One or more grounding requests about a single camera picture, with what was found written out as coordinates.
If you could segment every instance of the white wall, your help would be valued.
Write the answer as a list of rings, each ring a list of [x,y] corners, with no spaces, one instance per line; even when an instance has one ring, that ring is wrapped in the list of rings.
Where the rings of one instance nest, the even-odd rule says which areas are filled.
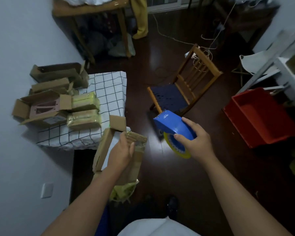
[[[267,31],[254,47],[255,53],[267,49],[281,30],[295,31],[295,0],[277,1],[281,4],[281,7]]]
[[[69,204],[73,152],[43,151],[11,116],[33,64],[82,62],[51,9],[51,0],[0,0],[0,235],[39,235]],[[40,199],[44,182],[51,198]]]

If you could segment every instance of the white shirt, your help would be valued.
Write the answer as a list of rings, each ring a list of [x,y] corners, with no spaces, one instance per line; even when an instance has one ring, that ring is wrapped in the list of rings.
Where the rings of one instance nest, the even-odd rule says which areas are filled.
[[[169,219],[139,219],[128,224],[118,236],[199,236],[182,224]]]

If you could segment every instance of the red box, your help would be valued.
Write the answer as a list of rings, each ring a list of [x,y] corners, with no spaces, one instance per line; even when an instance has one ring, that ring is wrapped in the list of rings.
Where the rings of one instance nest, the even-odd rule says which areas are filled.
[[[233,96],[223,110],[250,148],[295,136],[295,123],[263,88]]]

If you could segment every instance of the checkered tablecloth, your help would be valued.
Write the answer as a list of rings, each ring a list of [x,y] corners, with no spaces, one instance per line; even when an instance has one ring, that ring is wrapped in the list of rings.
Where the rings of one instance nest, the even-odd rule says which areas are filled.
[[[72,131],[66,124],[39,131],[37,144],[64,150],[97,149],[102,133],[109,127],[109,115],[124,116],[127,77],[123,71],[89,75],[87,89],[79,89],[79,94],[95,92],[100,101],[102,127],[82,131]]]

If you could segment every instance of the person's left hand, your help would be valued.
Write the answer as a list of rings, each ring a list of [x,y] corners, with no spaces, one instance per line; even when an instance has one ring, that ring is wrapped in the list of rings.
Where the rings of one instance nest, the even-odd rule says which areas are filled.
[[[129,164],[133,152],[134,143],[131,143],[130,146],[128,146],[126,132],[122,132],[119,141],[110,151],[107,167],[113,170],[119,170],[121,173]]]

